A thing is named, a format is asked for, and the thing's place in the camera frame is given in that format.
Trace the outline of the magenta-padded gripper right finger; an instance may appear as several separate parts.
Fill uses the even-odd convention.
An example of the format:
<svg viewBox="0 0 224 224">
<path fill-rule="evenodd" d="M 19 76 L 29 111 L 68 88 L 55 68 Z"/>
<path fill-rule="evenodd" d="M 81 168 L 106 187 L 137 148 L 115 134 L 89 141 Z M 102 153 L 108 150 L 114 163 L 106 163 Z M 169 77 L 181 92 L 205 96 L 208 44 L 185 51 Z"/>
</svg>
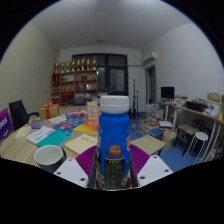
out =
<svg viewBox="0 0 224 224">
<path fill-rule="evenodd" d="M 131 146 L 130 177 L 133 188 L 143 187 L 172 173 L 158 155 L 148 155 L 137 146 Z"/>
</svg>

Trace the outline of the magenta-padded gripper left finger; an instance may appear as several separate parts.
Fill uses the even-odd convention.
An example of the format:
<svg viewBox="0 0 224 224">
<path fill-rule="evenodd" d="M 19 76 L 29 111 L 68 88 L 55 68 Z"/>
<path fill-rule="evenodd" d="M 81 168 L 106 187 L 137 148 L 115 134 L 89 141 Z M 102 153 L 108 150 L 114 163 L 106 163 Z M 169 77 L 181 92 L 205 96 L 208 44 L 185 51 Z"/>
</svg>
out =
<svg viewBox="0 0 224 224">
<path fill-rule="evenodd" d="M 96 181 L 96 149 L 97 146 L 92 146 L 77 158 L 67 158 L 54 174 L 78 186 L 93 189 Z"/>
</svg>

